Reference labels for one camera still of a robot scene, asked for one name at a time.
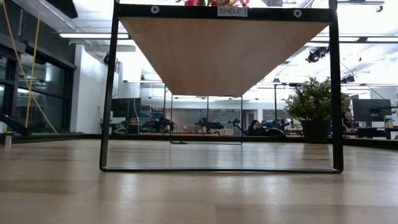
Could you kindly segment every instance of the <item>wooden shelf board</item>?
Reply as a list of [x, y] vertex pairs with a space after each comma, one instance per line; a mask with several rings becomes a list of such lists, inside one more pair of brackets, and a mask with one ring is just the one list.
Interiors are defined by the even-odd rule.
[[198, 96], [243, 95], [328, 25], [156, 17], [120, 20], [174, 95]]

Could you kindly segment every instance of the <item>fluorescent light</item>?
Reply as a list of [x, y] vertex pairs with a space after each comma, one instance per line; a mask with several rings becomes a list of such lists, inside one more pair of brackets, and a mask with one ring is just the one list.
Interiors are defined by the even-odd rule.
[[398, 85], [394, 84], [375, 84], [375, 83], [346, 83], [346, 84], [341, 84], [341, 86], [371, 86], [371, 87], [397, 87]]
[[306, 43], [304, 46], [306, 46], [306, 47], [327, 47], [327, 46], [329, 46], [329, 44], [328, 43], [309, 42], [309, 43]]
[[369, 37], [367, 42], [398, 42], [398, 37]]
[[128, 82], [128, 83], [158, 83], [158, 84], [163, 84], [162, 81], [157, 81], [157, 80], [138, 80], [138, 81], [123, 80], [123, 82]]
[[337, 0], [338, 4], [361, 4], [361, 5], [375, 5], [384, 4], [384, 1], [359, 1], [359, 0]]
[[340, 42], [357, 42], [359, 37], [339, 37]]
[[[357, 42], [359, 37], [339, 37], [340, 42]], [[311, 42], [329, 42], [329, 37], [316, 36]]]
[[18, 93], [29, 93], [29, 90], [18, 89]]
[[314, 37], [312, 42], [329, 42], [329, 37]]
[[[60, 37], [68, 39], [110, 39], [111, 34], [69, 33], [69, 34], [60, 34]], [[129, 34], [118, 34], [118, 39], [130, 39]]]
[[[164, 97], [163, 97], [163, 96], [150, 96], [150, 97], [148, 97], [148, 98], [149, 98], [149, 99], [160, 99], [160, 100], [164, 100]], [[166, 100], [169, 100], [169, 99], [171, 99], [171, 98], [173, 98], [174, 100], [189, 99], [189, 100], [200, 100], [200, 101], [207, 99], [207, 98], [203, 99], [202, 97], [195, 97], [195, 96], [173, 96], [173, 97], [171, 97], [171, 96], [166, 96]]]
[[185, 95], [173, 95], [173, 97], [177, 97], [177, 98], [198, 98], [196, 96], [185, 96]]

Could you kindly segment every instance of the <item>yellow cable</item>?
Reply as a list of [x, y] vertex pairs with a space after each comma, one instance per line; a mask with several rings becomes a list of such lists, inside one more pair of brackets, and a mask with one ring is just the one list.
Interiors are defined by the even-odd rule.
[[[10, 33], [10, 38], [11, 38], [12, 46], [14, 47], [14, 52], [15, 52], [15, 55], [16, 55], [16, 58], [17, 58], [17, 61], [18, 61], [18, 64], [19, 64], [19, 68], [21, 69], [21, 72], [22, 72], [22, 74], [24, 75], [24, 80], [25, 80], [25, 83], [26, 83], [26, 85], [27, 85], [29, 91], [32, 91], [32, 88], [30, 87], [30, 85], [29, 85], [29, 83], [28, 83], [28, 81], [27, 81], [26, 74], [25, 74], [25, 72], [24, 72], [24, 68], [22, 67], [21, 60], [19, 60], [19, 55], [18, 55], [18, 52], [17, 52], [17, 48], [16, 48], [16, 46], [15, 46], [14, 37], [13, 37], [12, 31], [11, 31], [10, 21], [9, 21], [8, 15], [7, 15], [6, 1], [3, 1], [3, 2], [2, 2], [2, 5], [3, 5], [3, 9], [4, 9], [4, 15], [5, 15], [6, 21], [7, 21], [8, 32]], [[39, 108], [40, 112], [41, 112], [42, 115], [44, 116], [45, 120], [46, 120], [47, 123], [51, 126], [52, 130], [53, 130], [54, 133], [56, 134], [57, 131], [56, 131], [55, 128], [52, 126], [51, 122], [49, 121], [49, 119], [48, 119], [47, 116], [45, 115], [44, 111], [43, 111], [42, 108], [40, 107], [39, 102], [37, 102], [35, 95], [32, 95], [32, 97], [33, 97], [33, 100], [36, 102], [36, 105], [37, 105], [37, 107]]]
[[33, 74], [35, 70], [35, 60], [36, 60], [36, 48], [37, 48], [37, 39], [39, 39], [39, 27], [40, 27], [40, 11], [42, 9], [42, 2], [39, 0], [39, 8], [37, 10], [37, 27], [36, 27], [36, 37], [35, 37], [35, 48], [33, 49], [33, 62], [32, 62], [32, 71], [30, 73], [30, 83], [29, 83], [29, 99], [27, 101], [27, 110], [26, 110], [26, 120], [25, 127], [27, 128], [29, 124], [29, 109], [30, 109], [30, 98], [32, 97], [32, 82], [33, 82]]

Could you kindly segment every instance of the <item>woman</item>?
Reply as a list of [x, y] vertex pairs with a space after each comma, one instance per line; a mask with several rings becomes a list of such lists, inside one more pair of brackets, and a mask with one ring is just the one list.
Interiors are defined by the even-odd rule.
[[347, 111], [343, 115], [343, 131], [353, 132], [355, 131], [353, 126], [353, 115], [350, 111]]
[[129, 120], [129, 124], [137, 124], [137, 118], [136, 117], [131, 117]]
[[260, 130], [260, 122], [258, 120], [253, 120], [248, 129], [248, 136], [260, 136], [260, 135], [262, 135]]

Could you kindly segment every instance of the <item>black metal frame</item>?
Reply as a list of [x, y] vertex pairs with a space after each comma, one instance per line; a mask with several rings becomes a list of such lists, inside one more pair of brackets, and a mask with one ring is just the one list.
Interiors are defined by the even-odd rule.
[[[307, 174], [339, 174], [343, 171], [343, 143], [341, 131], [341, 100], [340, 100], [340, 53], [339, 33], [337, 20], [337, 0], [329, 0], [329, 9], [276, 9], [249, 8], [247, 17], [218, 17], [217, 7], [181, 7], [181, 6], [151, 6], [135, 4], [119, 4], [114, 2], [111, 46], [109, 51], [108, 79], [106, 82], [105, 107], [103, 117], [103, 129], [109, 129], [111, 114], [111, 100], [114, 79], [114, 66], [116, 61], [116, 46], [118, 42], [119, 17], [158, 17], [178, 19], [239, 19], [252, 21], [300, 21], [300, 22], [327, 22], [330, 28], [330, 72], [331, 72], [331, 100], [332, 100], [332, 125], [333, 125], [333, 168], [332, 169], [237, 169], [237, 168], [148, 168], [134, 169], [128, 167], [108, 167], [108, 141], [109, 132], [103, 131], [101, 136], [101, 153], [99, 168], [102, 171], [114, 172], [289, 172]], [[295, 11], [299, 10], [301, 16], [296, 17]], [[175, 136], [168, 136], [172, 141]], [[137, 140], [147, 140], [148, 136], [137, 136]]]

